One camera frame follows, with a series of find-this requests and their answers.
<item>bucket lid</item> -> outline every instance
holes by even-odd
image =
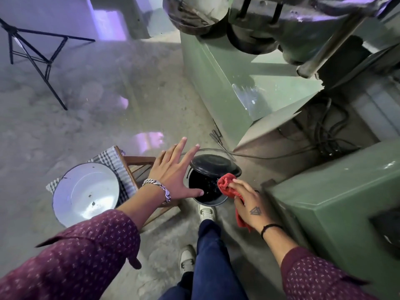
[[[236,163],[226,157],[217,154],[199,154],[194,156],[190,167],[208,177],[220,178],[227,173],[236,177],[242,174],[242,170]]]

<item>person's left hand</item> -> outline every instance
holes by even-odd
[[[187,167],[192,161],[195,153],[199,150],[200,145],[192,147],[179,162],[179,158],[185,147],[187,138],[173,145],[168,151],[162,151],[157,157],[154,165],[149,173],[148,178],[160,181],[170,192],[171,199],[183,199],[191,197],[200,197],[204,195],[204,191],[199,188],[187,188],[183,185]]]

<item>rolled-up sleeve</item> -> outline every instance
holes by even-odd
[[[288,299],[377,299],[360,286],[366,281],[353,277],[303,247],[293,248],[281,264],[284,292]]]
[[[139,232],[119,210],[80,222],[37,247],[45,245],[0,280],[1,299],[100,299],[126,259],[141,268]]]

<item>checkered cloth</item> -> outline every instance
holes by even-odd
[[[115,146],[108,148],[107,150],[103,151],[102,153],[98,154],[96,157],[90,159],[88,162],[96,162],[96,163],[101,163],[104,165],[107,165],[110,169],[114,171],[114,173],[117,175],[118,182],[120,184],[120,196],[118,198],[118,203],[117,206],[120,206],[122,203],[127,201],[130,197],[132,197],[137,189],[135,185],[133,184],[127,170],[125,169],[121,158],[119,157],[117,150]],[[46,189],[54,194],[54,191],[56,190],[56,187],[58,185],[58,182],[62,177],[57,178],[53,182],[50,182],[47,186]]]

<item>blue jeans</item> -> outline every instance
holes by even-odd
[[[199,227],[194,272],[183,274],[160,300],[245,300],[247,295],[233,272],[221,228],[212,220]]]

